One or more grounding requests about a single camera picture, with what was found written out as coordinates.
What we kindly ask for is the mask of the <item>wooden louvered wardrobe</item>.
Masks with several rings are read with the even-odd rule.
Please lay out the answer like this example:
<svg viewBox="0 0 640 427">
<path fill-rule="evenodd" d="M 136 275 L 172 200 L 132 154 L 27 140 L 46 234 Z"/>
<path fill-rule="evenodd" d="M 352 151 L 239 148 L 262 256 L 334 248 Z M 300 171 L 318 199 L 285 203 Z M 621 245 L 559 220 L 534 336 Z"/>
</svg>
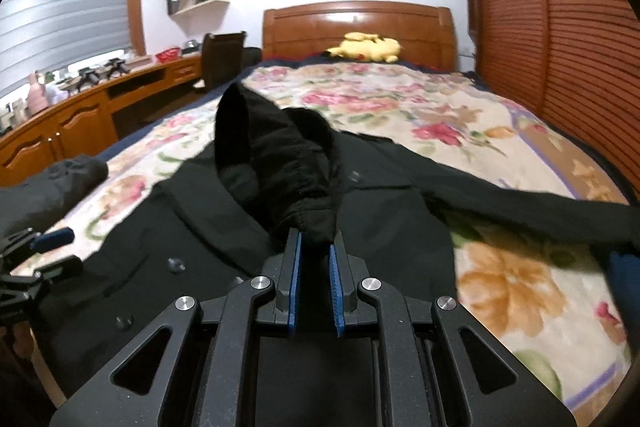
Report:
<svg viewBox="0 0 640 427">
<path fill-rule="evenodd" d="M 589 145 L 639 193 L 639 21 L 627 0 L 470 0 L 498 94 Z"/>
</svg>

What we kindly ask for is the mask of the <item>floral bed blanket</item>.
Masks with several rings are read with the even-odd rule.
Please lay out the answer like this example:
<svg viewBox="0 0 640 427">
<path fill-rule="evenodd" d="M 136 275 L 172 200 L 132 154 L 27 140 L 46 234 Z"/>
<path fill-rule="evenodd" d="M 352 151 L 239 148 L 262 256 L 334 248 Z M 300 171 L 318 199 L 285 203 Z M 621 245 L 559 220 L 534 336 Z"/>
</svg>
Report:
<svg viewBox="0 0 640 427">
<path fill-rule="evenodd" d="M 312 110 L 335 131 L 390 140 L 498 187 L 612 202 L 639 212 L 563 135 L 459 74 L 336 62 L 259 66 L 229 88 L 235 83 L 280 108 Z M 201 154 L 214 141 L 223 95 L 163 119 L 107 161 L 106 180 L 55 223 L 76 235 L 60 256 L 77 256 L 85 265 L 157 183 Z M 456 281 L 447 295 L 550 391 L 561 421 L 592 425 L 631 367 L 628 329 L 605 271 L 613 253 L 638 258 L 639 251 L 541 239 L 452 210 L 444 222 L 454 246 Z M 305 285 L 302 254 L 303 235 L 296 331 L 260 351 L 257 422 L 361 425 L 373 410 L 370 345 L 337 336 L 330 280 Z"/>
</svg>

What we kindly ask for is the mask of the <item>wooden headboard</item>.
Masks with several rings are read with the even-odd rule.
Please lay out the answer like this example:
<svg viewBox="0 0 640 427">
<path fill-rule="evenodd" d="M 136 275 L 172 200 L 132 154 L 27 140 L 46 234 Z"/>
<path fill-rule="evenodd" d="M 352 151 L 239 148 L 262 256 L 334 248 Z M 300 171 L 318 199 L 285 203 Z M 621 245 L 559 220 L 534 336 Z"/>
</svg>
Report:
<svg viewBox="0 0 640 427">
<path fill-rule="evenodd" d="M 405 62 L 436 70 L 458 68 L 450 9 L 390 1 L 321 2 L 267 10 L 262 57 L 303 60 L 338 46 L 351 32 L 397 40 Z"/>
</svg>

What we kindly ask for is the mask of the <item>yellow plush toy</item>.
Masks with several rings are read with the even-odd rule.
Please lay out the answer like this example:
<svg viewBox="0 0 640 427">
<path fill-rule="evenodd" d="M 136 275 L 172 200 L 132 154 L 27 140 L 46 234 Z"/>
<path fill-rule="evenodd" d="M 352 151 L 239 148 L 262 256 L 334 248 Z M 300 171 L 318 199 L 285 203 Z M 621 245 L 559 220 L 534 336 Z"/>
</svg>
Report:
<svg viewBox="0 0 640 427">
<path fill-rule="evenodd" d="M 338 46 L 326 49 L 323 55 L 352 61 L 392 64 L 399 60 L 400 51 L 401 45 L 395 39 L 364 32 L 349 32 Z"/>
</svg>

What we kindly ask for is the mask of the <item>folded dark grey garment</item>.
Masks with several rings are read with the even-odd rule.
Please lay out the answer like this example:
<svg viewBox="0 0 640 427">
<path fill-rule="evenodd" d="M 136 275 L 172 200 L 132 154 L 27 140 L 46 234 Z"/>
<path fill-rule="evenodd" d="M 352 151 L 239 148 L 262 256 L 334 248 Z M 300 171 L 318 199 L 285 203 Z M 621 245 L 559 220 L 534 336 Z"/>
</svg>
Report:
<svg viewBox="0 0 640 427">
<path fill-rule="evenodd" d="M 1 189 L 1 236 L 48 231 L 108 176 L 107 162 L 79 155 Z"/>
</svg>

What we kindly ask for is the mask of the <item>pink bottle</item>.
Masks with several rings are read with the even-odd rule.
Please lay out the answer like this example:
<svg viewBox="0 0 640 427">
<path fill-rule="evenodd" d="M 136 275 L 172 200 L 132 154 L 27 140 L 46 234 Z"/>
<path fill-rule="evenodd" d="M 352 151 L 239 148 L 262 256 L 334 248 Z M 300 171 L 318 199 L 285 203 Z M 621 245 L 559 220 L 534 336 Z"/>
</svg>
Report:
<svg viewBox="0 0 640 427">
<path fill-rule="evenodd" d="M 29 77 L 29 91 L 27 95 L 27 106 L 29 114 L 37 115 L 49 107 L 46 86 L 40 81 L 38 72 L 32 72 Z"/>
</svg>

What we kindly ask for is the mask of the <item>black coat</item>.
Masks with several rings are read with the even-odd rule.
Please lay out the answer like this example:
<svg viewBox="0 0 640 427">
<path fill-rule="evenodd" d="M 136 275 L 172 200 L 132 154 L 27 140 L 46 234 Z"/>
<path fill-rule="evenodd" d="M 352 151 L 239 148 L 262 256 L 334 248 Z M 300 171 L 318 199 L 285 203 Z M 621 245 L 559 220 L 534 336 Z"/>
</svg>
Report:
<svg viewBox="0 0 640 427">
<path fill-rule="evenodd" d="M 374 275 L 432 300 L 456 288 L 449 210 L 541 239 L 639 250 L 634 207 L 498 187 L 235 83 L 214 141 L 107 234 L 81 277 L 54 288 L 32 328 L 71 395 L 172 300 L 220 297 L 259 274 L 291 230 L 303 235 L 305 285 L 328 283 L 342 236 Z"/>
</svg>

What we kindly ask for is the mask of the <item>red basket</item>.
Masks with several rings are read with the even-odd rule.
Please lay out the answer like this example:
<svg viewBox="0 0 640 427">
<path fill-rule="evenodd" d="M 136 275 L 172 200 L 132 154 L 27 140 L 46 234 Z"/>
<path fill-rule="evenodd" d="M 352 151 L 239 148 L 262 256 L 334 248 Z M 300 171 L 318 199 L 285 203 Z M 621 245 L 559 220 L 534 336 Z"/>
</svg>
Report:
<svg viewBox="0 0 640 427">
<path fill-rule="evenodd" d="M 181 49 L 178 46 L 164 49 L 160 53 L 155 54 L 155 60 L 158 64 L 166 64 L 178 60 L 181 57 Z"/>
</svg>

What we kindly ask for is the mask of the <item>wooden desk cabinet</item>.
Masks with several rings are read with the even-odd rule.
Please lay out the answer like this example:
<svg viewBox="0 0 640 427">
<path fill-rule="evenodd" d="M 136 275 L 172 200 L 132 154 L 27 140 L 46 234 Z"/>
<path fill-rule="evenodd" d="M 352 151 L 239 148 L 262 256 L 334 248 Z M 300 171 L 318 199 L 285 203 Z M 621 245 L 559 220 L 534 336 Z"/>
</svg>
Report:
<svg viewBox="0 0 640 427">
<path fill-rule="evenodd" d="M 70 96 L 1 138 L 1 184 L 11 186 L 57 161 L 96 156 L 147 124 L 195 101 L 201 57 L 143 67 Z"/>
</svg>

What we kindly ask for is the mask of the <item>dark wooden chair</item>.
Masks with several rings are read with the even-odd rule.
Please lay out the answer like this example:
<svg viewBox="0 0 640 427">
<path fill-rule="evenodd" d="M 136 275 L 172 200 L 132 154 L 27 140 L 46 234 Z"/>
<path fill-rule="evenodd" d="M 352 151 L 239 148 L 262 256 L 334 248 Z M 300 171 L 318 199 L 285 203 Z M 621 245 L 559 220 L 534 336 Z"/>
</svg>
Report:
<svg viewBox="0 0 640 427">
<path fill-rule="evenodd" d="M 262 61 L 262 49 L 246 46 L 245 31 L 204 36 L 201 46 L 201 79 L 198 92 L 209 92 L 238 77 L 244 69 Z"/>
</svg>

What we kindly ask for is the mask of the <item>grey window blind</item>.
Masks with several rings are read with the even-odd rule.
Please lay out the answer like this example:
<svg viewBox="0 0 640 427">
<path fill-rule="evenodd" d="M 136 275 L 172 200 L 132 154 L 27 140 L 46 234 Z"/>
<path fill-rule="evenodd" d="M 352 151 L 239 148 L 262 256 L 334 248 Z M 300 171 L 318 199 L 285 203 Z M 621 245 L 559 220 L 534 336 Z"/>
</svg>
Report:
<svg viewBox="0 0 640 427">
<path fill-rule="evenodd" d="M 2 0 L 1 93 L 33 72 L 130 46 L 127 0 Z"/>
</svg>

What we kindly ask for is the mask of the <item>navy blue garment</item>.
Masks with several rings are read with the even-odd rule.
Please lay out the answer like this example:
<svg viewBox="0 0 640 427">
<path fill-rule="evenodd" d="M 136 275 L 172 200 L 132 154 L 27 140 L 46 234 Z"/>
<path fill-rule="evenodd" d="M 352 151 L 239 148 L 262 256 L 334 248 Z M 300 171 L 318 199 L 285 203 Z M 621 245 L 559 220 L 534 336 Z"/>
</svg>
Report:
<svg viewBox="0 0 640 427">
<path fill-rule="evenodd" d="M 630 331 L 638 331 L 640 320 L 640 265 L 631 255 L 613 253 L 608 265 L 610 285 L 616 307 Z"/>
</svg>

